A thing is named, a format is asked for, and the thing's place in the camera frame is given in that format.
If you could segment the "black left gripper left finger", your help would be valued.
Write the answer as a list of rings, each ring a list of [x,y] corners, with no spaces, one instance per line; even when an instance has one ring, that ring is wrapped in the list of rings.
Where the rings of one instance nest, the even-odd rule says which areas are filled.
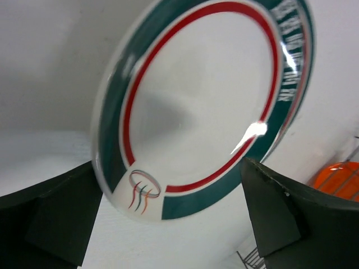
[[[1,196],[1,268],[82,266],[102,195],[87,162]]]

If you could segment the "orange plate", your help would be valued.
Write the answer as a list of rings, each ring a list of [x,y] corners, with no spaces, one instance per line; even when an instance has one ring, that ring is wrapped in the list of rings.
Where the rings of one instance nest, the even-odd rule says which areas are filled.
[[[358,202],[358,162],[343,161],[327,165],[307,184],[323,193]]]

